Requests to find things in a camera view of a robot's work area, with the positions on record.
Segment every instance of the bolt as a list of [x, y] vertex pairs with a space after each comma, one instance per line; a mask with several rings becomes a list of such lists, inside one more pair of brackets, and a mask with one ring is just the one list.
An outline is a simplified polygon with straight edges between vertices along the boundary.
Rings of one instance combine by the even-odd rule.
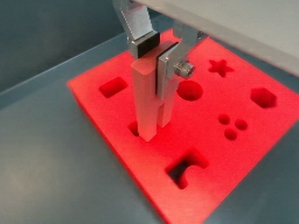
[[190, 63], [187, 59], [182, 59], [180, 62], [174, 66], [174, 72], [188, 80], [192, 76], [195, 66]]

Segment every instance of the small circular hole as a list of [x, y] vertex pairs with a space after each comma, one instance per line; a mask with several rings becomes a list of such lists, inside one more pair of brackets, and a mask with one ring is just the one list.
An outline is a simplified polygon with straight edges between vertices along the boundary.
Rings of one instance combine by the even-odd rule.
[[234, 141], [238, 139], [238, 132], [234, 129], [226, 129], [224, 136], [230, 141]]
[[230, 117], [227, 115], [219, 115], [219, 123], [228, 125], [230, 124]]
[[176, 93], [186, 101], [195, 102], [202, 98], [202, 85], [192, 80], [184, 80], [180, 82]]
[[235, 121], [235, 126], [239, 130], [246, 130], [248, 128], [248, 123], [244, 120], [238, 119]]

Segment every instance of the metal bracket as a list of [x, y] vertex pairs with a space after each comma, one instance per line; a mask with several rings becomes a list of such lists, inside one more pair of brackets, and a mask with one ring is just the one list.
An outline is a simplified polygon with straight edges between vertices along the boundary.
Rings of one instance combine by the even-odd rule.
[[120, 23], [125, 29], [128, 50], [135, 59], [160, 44], [160, 33], [154, 30], [147, 7], [132, 0], [113, 0]]
[[194, 47], [208, 37], [188, 25], [175, 21], [174, 35], [182, 39], [160, 57], [156, 63], [156, 95], [164, 98], [166, 82], [174, 78], [174, 74], [188, 79], [194, 73], [194, 65], [188, 62], [188, 53]]

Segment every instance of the red foam board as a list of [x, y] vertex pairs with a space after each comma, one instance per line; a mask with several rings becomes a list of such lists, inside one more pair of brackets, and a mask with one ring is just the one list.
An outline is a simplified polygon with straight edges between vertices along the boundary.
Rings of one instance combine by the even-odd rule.
[[[166, 40], [176, 41], [171, 31]], [[69, 89], [146, 197], [168, 223], [203, 223], [299, 118], [299, 96], [210, 38], [191, 53], [172, 120], [137, 136], [128, 52]]]

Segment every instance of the gray wall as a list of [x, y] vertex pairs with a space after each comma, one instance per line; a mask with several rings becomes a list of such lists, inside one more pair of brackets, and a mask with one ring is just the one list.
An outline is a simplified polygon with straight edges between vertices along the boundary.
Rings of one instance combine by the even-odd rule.
[[111, 0], [0, 0], [0, 92], [120, 32]]

